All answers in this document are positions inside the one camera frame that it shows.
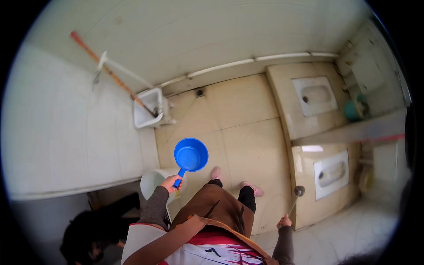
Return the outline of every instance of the orange mop handle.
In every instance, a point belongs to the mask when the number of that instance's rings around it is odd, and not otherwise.
[[[93,60],[96,62],[99,62],[99,57],[90,49],[88,46],[82,41],[81,37],[76,31],[72,31],[69,36],[81,47],[83,48]],[[110,68],[103,64],[103,69],[112,77],[112,79],[124,90],[126,90],[128,93],[130,93],[131,98],[135,101],[137,101],[138,104],[140,104],[143,108],[145,108],[150,114],[152,114],[153,117],[156,118],[155,114],[153,114],[152,111],[150,111],[144,104],[141,102],[141,100],[137,97],[137,95],[114,73]]]

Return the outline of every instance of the hand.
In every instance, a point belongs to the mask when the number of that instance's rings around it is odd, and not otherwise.
[[[160,184],[162,187],[165,187],[169,194],[173,193],[176,190],[181,190],[181,186],[183,185],[184,181],[181,180],[180,185],[178,187],[178,189],[174,188],[172,185],[174,185],[175,181],[177,179],[182,179],[182,177],[178,176],[178,175],[173,175],[173,176],[169,176],[167,177],[162,184]]]
[[[124,248],[125,247],[125,243],[122,242],[121,240],[119,240],[118,244],[116,244],[118,247],[120,248]]]
[[[286,214],[283,218],[281,218],[281,220],[278,222],[277,224],[277,229],[280,228],[281,226],[291,226],[291,221],[289,219],[289,215]]]

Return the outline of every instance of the white shirt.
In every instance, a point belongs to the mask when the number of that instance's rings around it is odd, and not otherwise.
[[[121,264],[134,252],[166,234],[145,223],[131,224]],[[200,232],[159,265],[263,264],[261,255],[243,241],[222,232]]]

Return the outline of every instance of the person's right hand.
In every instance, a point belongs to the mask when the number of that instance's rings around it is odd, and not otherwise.
[[[277,224],[277,229],[280,228],[280,226],[291,226],[291,221],[289,219],[289,214],[286,214]]]
[[[169,176],[160,185],[162,187],[165,187],[168,190],[169,194],[171,194],[176,190],[181,190],[181,187],[184,183],[184,180],[181,180],[179,187],[177,189],[174,188],[173,185],[174,185],[174,183],[177,179],[182,179],[182,177],[180,177],[178,175]]]

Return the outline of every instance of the floor drain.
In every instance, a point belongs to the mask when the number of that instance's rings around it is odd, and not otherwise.
[[[203,89],[201,88],[201,89],[198,89],[197,91],[196,91],[196,97],[197,98],[199,98],[199,97],[203,97],[205,95],[205,93],[203,92]]]

